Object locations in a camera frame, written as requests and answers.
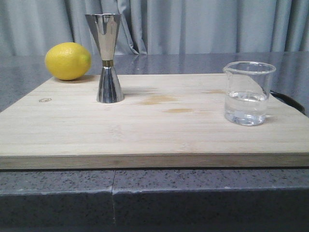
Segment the glass beaker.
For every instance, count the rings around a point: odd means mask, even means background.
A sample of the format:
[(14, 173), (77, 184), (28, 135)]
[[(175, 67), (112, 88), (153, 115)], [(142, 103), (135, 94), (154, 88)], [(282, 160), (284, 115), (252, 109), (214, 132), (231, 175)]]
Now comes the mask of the glass beaker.
[(236, 61), (223, 68), (227, 76), (225, 118), (243, 126), (264, 123), (276, 67), (257, 61)]

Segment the steel double jigger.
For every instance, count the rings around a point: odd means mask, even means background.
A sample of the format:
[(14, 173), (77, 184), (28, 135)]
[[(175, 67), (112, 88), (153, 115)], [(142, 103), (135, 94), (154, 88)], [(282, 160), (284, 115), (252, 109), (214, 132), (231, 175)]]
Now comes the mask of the steel double jigger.
[(120, 102), (124, 99), (124, 95), (114, 68), (113, 58), (121, 15), (86, 14), (85, 17), (102, 61), (97, 101), (100, 103)]

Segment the wooden cutting board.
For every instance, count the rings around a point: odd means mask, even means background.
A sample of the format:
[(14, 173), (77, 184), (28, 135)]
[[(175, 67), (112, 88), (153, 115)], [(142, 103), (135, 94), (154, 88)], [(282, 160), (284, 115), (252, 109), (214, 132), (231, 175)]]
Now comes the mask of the wooden cutting board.
[(309, 119), (270, 97), (260, 126), (224, 117), (224, 74), (120, 75), (125, 98), (96, 100), (99, 76), (51, 78), (0, 114), (2, 169), (305, 167)]

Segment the yellow lemon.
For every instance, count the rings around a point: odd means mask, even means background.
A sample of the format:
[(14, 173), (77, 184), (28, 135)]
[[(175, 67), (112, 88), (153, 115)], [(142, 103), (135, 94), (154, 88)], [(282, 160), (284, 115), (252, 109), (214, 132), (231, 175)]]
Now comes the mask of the yellow lemon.
[(44, 62), (53, 77), (70, 81), (83, 76), (90, 69), (92, 57), (82, 45), (67, 42), (52, 47), (46, 53)]

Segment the grey curtain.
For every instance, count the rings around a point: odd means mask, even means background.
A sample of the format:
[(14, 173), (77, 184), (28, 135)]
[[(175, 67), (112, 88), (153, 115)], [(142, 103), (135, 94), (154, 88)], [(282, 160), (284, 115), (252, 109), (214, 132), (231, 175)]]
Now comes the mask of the grey curtain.
[(76, 42), (95, 54), (85, 15), (108, 13), (121, 15), (118, 55), (309, 49), (306, 0), (3, 0), (0, 53), (44, 55)]

